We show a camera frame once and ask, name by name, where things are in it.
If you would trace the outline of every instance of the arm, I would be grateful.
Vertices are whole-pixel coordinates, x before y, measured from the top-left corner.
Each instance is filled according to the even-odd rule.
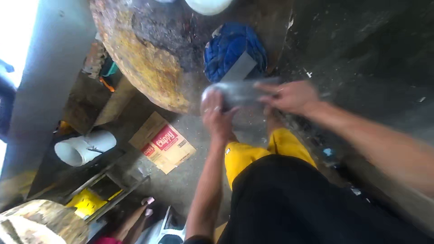
[[[424,193],[434,193],[434,149],[429,145],[319,101],[307,82],[260,87],[277,93],[262,101],[330,129],[384,173]]]
[[[210,150],[187,217],[185,239],[195,235],[214,238],[214,229],[222,197],[224,150],[232,132],[233,109],[222,113],[222,95],[208,93],[202,102],[203,122],[211,136]]]

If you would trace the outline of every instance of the yellow pants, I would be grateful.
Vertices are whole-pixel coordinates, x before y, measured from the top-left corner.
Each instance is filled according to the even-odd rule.
[[[306,148],[286,128],[273,131],[268,148],[257,148],[248,144],[231,142],[226,146],[224,164],[226,175],[232,190],[232,182],[249,164],[270,154],[279,154],[303,159],[316,168]]]

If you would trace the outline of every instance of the rusty surface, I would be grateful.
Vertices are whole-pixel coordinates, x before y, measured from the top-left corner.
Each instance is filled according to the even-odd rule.
[[[292,1],[236,0],[215,16],[203,16],[184,1],[92,0],[103,43],[120,70],[140,92],[165,109],[199,113],[200,96],[210,84],[203,53],[221,24],[251,25],[261,39],[272,70],[281,54]]]

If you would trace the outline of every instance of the blue cloth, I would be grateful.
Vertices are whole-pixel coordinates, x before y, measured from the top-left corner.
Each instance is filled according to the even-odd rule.
[[[253,29],[236,22],[223,24],[220,30],[213,33],[213,38],[205,48],[205,75],[208,80],[219,82],[244,51],[257,62],[253,71],[265,73],[266,52]]]

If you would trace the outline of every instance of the white plastic container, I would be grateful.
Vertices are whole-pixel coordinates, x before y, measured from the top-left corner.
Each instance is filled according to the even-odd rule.
[[[92,161],[101,155],[101,152],[106,152],[114,146],[116,146],[114,135],[101,130],[58,142],[54,145],[54,151],[62,161],[70,166],[78,167]]]
[[[232,0],[185,0],[194,11],[203,15],[214,15],[225,10]]]

